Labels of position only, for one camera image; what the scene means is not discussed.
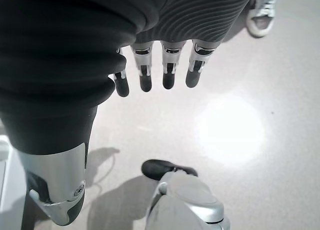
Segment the right robot hand silver fingers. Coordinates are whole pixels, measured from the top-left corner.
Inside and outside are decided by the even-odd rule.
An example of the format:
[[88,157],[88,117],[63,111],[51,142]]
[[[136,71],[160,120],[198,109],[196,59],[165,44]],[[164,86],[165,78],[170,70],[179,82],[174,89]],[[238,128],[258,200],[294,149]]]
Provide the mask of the right robot hand silver fingers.
[[0,118],[27,189],[60,226],[85,198],[98,105],[126,95],[123,47],[217,48],[249,0],[0,0]]

